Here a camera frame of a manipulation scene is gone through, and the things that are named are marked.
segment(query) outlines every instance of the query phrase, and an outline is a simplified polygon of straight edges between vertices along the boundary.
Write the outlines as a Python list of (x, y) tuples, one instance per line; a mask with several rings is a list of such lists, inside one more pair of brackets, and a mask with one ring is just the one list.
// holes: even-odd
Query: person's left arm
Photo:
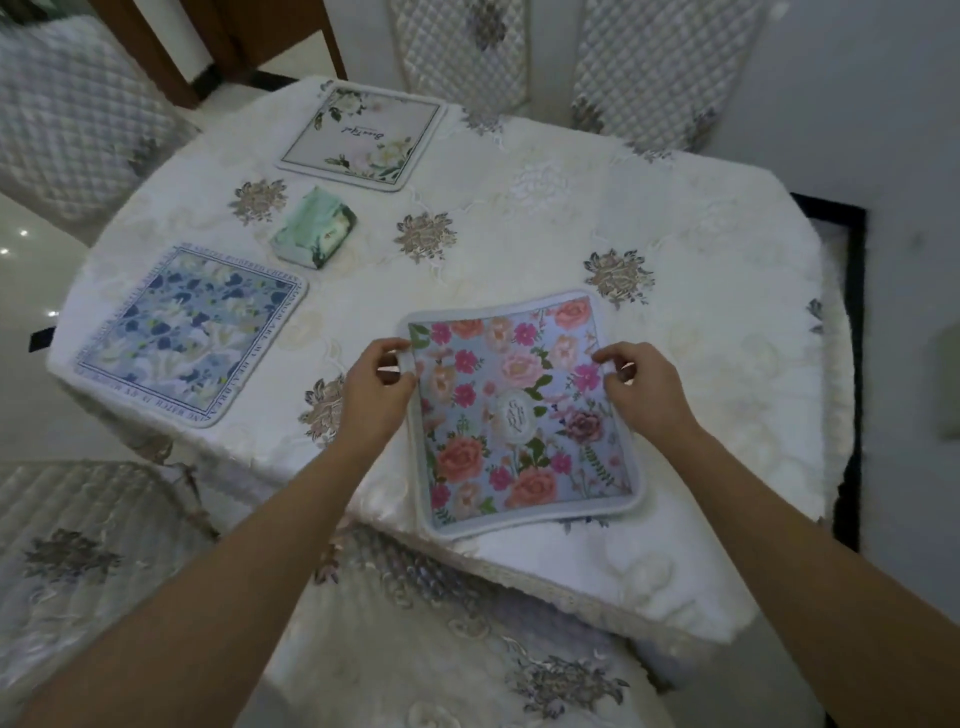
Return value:
[(416, 388), (404, 339), (374, 341), (347, 375), (323, 453), (44, 685), (21, 726), (230, 726), (243, 710), (353, 491)]

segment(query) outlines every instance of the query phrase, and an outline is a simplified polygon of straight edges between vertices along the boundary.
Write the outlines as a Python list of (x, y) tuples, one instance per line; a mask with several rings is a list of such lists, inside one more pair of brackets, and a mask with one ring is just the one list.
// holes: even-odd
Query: floral placemat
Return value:
[(213, 425), (305, 291), (297, 276), (178, 245), (80, 351), (75, 370), (129, 403)]
[(433, 99), (336, 84), (277, 166), (375, 189), (400, 189), (445, 105)]
[(590, 358), (603, 337), (589, 293), (417, 314), (403, 334), (420, 383), (411, 418), (429, 530), (463, 536), (637, 503), (630, 435)]

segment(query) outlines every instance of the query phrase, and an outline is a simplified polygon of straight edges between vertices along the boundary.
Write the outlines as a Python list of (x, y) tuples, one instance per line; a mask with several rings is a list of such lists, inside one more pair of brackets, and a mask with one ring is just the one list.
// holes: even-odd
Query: person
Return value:
[[(44, 685), (20, 725), (231, 725), (350, 495), (416, 389), (403, 339), (350, 369), (335, 441)], [(632, 430), (697, 499), (821, 704), (844, 728), (960, 725), (960, 627), (780, 499), (697, 423), (677, 370), (649, 344), (597, 352)]]

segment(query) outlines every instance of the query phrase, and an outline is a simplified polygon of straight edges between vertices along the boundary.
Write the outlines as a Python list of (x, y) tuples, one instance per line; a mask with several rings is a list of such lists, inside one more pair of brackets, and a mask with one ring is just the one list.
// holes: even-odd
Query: person's left hand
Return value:
[(412, 372), (381, 372), (396, 366), (396, 351), (410, 346), (406, 339), (377, 339), (364, 349), (347, 372), (344, 411), (337, 439), (374, 457), (387, 447), (407, 414), (407, 403), (417, 388)]

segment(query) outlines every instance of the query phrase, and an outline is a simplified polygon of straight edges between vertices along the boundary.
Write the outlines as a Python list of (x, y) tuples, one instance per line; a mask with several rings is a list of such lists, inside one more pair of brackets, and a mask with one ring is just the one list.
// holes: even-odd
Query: table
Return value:
[[(396, 193), (278, 170), (275, 159), (325, 83), (307, 79), (256, 101), (147, 180), (69, 292), (48, 359), (55, 376), (121, 422), (255, 475), (250, 482), (265, 490), (231, 486), (237, 492), (228, 494), (255, 505), (332, 438), (339, 377), (404, 315), (591, 287), (604, 297), (610, 338), (648, 340), (671, 358), (698, 419), (726, 447), (811, 519), (830, 510), (852, 449), (850, 330), (819, 238), (771, 173), (676, 152), (637, 154), (616, 138), (457, 106)], [(359, 217), (322, 271), (283, 263), (268, 245), (315, 184)], [(310, 285), (227, 414), (204, 429), (118, 404), (71, 366), (181, 240), (290, 270)], [(645, 441), (635, 444), (650, 483), (635, 513), (444, 546), (418, 532), (403, 427), (348, 513), (696, 663), (731, 642), (757, 607), (683, 483)]]

